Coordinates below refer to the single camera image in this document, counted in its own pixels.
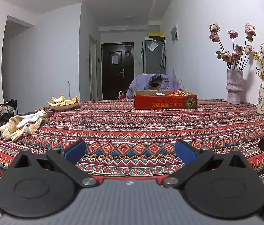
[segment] door handle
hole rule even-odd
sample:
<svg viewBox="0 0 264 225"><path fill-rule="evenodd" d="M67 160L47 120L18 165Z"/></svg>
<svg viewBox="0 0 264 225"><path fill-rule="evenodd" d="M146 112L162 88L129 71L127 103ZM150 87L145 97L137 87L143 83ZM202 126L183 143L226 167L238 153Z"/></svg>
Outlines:
<svg viewBox="0 0 264 225"><path fill-rule="evenodd" d="M123 74L123 78L125 77L125 70L123 69L123 71L122 72L120 72L120 73L122 73Z"/></svg>

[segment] zigzag pattern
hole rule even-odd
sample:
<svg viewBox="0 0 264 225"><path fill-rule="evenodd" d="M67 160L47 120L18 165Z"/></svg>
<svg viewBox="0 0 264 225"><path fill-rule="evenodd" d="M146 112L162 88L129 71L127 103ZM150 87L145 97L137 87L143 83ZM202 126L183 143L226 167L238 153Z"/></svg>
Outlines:
<svg viewBox="0 0 264 225"><path fill-rule="evenodd" d="M264 116L252 104L199 100L196 109L134 110L132 100L80 102L69 112L54 112L33 136L17 142L0 140L0 175L24 148L45 153L84 139L86 154L77 167L96 177L156 177L184 164L174 154L177 139L225 154L242 151L252 167L264 171Z"/></svg>

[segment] gray ribbed surface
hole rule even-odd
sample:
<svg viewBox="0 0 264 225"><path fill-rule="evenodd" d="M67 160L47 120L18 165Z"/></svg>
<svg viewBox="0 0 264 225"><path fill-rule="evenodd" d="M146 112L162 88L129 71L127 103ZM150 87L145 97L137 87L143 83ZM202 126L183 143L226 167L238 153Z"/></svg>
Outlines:
<svg viewBox="0 0 264 225"><path fill-rule="evenodd" d="M177 190L162 188L155 180L132 182L108 179L80 191L68 208L54 216L16 220L5 215L0 225L264 225L258 217L238 221L206 217L193 210Z"/></svg>

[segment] white logo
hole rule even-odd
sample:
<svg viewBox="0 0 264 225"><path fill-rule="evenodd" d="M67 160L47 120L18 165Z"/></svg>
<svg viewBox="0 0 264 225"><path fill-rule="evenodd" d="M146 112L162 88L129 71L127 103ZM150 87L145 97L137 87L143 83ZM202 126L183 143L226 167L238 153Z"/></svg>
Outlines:
<svg viewBox="0 0 264 225"><path fill-rule="evenodd" d="M134 182L133 182L133 181L129 181L129 182L127 182L126 184L129 185L129 186L131 186L131 185L134 184Z"/></svg>

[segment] red cardboard box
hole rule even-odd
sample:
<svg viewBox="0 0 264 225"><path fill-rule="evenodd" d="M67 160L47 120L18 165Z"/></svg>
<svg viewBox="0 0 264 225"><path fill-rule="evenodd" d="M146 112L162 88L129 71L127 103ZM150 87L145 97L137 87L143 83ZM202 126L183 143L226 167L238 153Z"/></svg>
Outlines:
<svg viewBox="0 0 264 225"><path fill-rule="evenodd" d="M189 109L196 108L197 95L184 91L187 96L167 95L172 91L134 91L134 108L139 109Z"/></svg>

